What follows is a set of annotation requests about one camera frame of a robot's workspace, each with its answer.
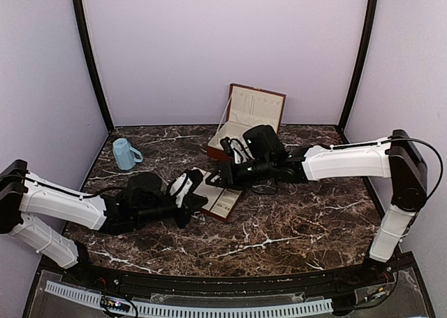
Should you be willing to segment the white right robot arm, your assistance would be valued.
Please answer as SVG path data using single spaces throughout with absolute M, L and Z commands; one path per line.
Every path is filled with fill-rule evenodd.
M 225 137 L 221 146 L 228 160 L 206 178 L 207 185 L 243 190 L 257 182 L 307 184 L 327 178 L 390 179 L 393 195 L 356 279 L 370 286 L 383 275 L 387 262 L 432 192 L 427 189 L 427 164 L 403 129 L 364 143 L 308 145 L 289 150 L 270 125 L 246 131 L 242 139 Z

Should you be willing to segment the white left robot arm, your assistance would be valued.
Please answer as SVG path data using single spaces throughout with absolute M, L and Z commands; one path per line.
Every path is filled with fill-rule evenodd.
M 59 267 L 71 269 L 83 287 L 93 287 L 98 271 L 89 265 L 87 248 L 57 233 L 39 214 L 114 236 L 167 217 L 183 229 L 208 202 L 206 196 L 195 193 L 202 181 L 200 170 L 185 170 L 162 191 L 161 178 L 144 172 L 130 177 L 125 187 L 114 187 L 116 196 L 108 196 L 107 188 L 84 194 L 41 179 L 28 171 L 26 161 L 18 159 L 1 172 L 1 233 L 19 238 Z

